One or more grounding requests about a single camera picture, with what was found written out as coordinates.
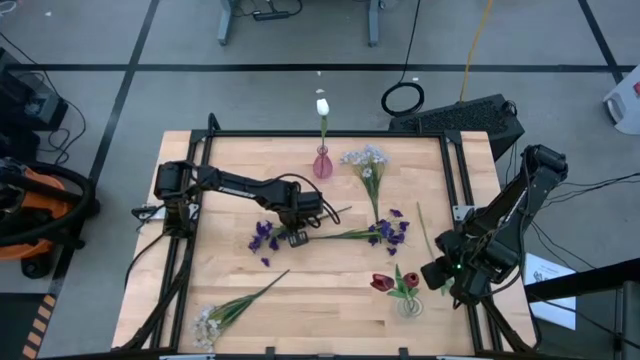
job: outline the small vase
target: small vase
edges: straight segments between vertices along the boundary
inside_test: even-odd
[[[333,173],[333,164],[327,153],[329,148],[324,145],[318,146],[318,157],[313,162],[313,173],[319,179],[327,179]]]
[[[396,303],[396,311],[398,312],[398,315],[405,319],[412,319],[420,316],[420,314],[422,314],[422,310],[422,301],[417,297],[414,297],[411,300],[399,299]]]

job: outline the concrete floor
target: concrete floor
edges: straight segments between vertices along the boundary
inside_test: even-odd
[[[95,171],[98,146],[105,129],[112,129],[107,124],[117,127],[98,182],[102,213],[83,229],[87,246],[72,258],[40,356],[109,349],[124,273],[137,238],[137,222],[129,211],[147,197],[165,130],[203,128],[209,112],[225,129],[317,129],[313,104],[319,88],[331,102],[332,128],[385,129],[389,116],[379,99],[400,75],[397,71],[323,71],[321,76],[316,71],[134,73],[137,63],[399,64],[404,61],[416,4],[387,1],[377,48],[366,45],[367,5],[348,0],[303,0],[302,13],[288,20],[234,19],[229,44],[220,47],[215,40],[217,1],[162,0],[155,16],[149,17],[151,29],[137,56],[134,46],[150,5],[155,9],[156,2],[25,0],[0,19],[0,31],[39,63],[123,65],[50,72],[60,93],[80,107],[88,121],[87,133],[70,149],[68,167],[87,175],[92,168]],[[260,0],[256,3],[266,6]],[[275,3],[282,9],[297,6],[292,0]],[[484,5],[480,0],[423,1],[410,63],[464,64]],[[640,13],[640,3],[609,0],[589,5],[618,65],[639,64],[640,26],[634,14]],[[242,6],[250,11],[253,5],[245,1]],[[0,46],[26,62],[1,40]],[[132,67],[124,66],[131,60]],[[495,1],[473,60],[487,65],[607,65],[577,0]],[[457,101],[461,72],[407,73],[407,79],[413,77],[425,88],[424,109]],[[564,152],[569,181],[590,183],[636,172],[640,162],[640,138],[618,133],[602,108],[603,96],[614,85],[612,75],[604,72],[474,72],[467,98],[502,93],[515,101],[526,130],[520,149],[543,143]],[[121,109],[118,95],[126,96]],[[399,95],[394,100],[399,107],[411,102]],[[78,114],[70,111],[63,126],[79,132]],[[497,163],[501,182],[508,164],[505,158]],[[42,159],[53,158],[42,154]],[[639,203],[636,185],[617,185],[556,204],[536,221],[559,244],[604,266],[640,255],[640,244],[634,241]],[[528,251],[556,261],[532,233],[526,237]],[[586,270],[559,254],[577,270]],[[26,280],[17,263],[0,263],[0,292],[46,292],[50,282],[51,277]],[[596,305],[590,308],[598,312]]]

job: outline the wooden tabletop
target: wooden tabletop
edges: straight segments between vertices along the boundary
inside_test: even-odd
[[[158,163],[184,160],[189,132],[166,132]],[[416,202],[420,202],[429,240],[451,229],[452,219],[443,175],[440,146],[429,138],[328,138],[334,164],[333,176],[313,176],[319,139],[313,138],[214,138],[210,164],[227,172],[255,179],[282,173],[298,173],[311,179],[336,208],[352,206],[341,214],[342,224],[325,221],[316,234],[335,234],[365,228],[374,222],[366,191],[350,167],[339,159],[346,151],[375,144],[391,157],[380,189],[380,212],[400,209],[411,222],[406,245],[389,256],[383,246],[366,241],[318,240],[292,249],[282,246],[254,255],[247,245],[257,221],[277,223],[274,213],[243,198],[207,192],[203,199],[196,251],[185,309],[180,352],[202,352],[195,348],[191,327],[194,317],[209,304],[255,293],[284,270],[280,282],[253,305],[215,344],[218,353],[258,353],[274,346],[276,353],[393,355],[407,347],[412,355],[473,354],[467,312],[452,310],[452,299],[440,291],[429,291],[424,282],[418,297],[424,311],[416,319],[403,319],[395,311],[395,299],[369,285],[373,273],[393,274],[398,263],[403,272],[418,272],[431,261],[420,229]],[[488,204],[500,191],[493,158],[485,133],[463,133],[464,152],[476,204]],[[200,159],[201,149],[196,155]],[[455,150],[450,147],[457,194]],[[150,193],[149,202],[158,201]],[[146,225],[136,252],[156,238],[161,223]],[[158,300],[166,261],[168,239],[141,257],[129,278],[113,345],[126,342],[146,319]],[[438,252],[435,244],[432,248]],[[271,258],[271,267],[260,262]],[[494,297],[498,308],[525,342],[535,343],[534,331],[522,282]],[[486,346],[489,334],[484,313],[481,327]],[[167,312],[163,344],[168,344],[173,309]]]

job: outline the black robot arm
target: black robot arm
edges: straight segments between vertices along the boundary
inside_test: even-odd
[[[195,183],[183,190],[185,174]],[[167,162],[158,167],[154,195],[164,201],[167,209],[165,229],[169,231],[188,231],[188,199],[202,191],[218,191],[254,200],[263,208],[276,212],[290,233],[297,233],[307,225],[318,227],[318,216],[325,205],[322,193],[317,189],[302,192],[298,182],[281,180],[284,176],[259,181],[213,166],[195,166],[185,161]]]
[[[436,238],[444,253],[421,271],[429,288],[450,277],[454,299],[475,305],[522,265],[523,233],[553,188],[567,177],[565,156],[542,146],[522,154],[520,173],[486,207],[470,210],[460,226]]]

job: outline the yellow and black tape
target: yellow and black tape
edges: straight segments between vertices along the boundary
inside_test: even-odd
[[[31,331],[27,336],[26,344],[22,349],[23,359],[35,359],[38,356],[42,339],[47,331],[53,308],[56,305],[56,299],[51,295],[45,295],[42,304],[38,308],[38,314],[33,319]]]

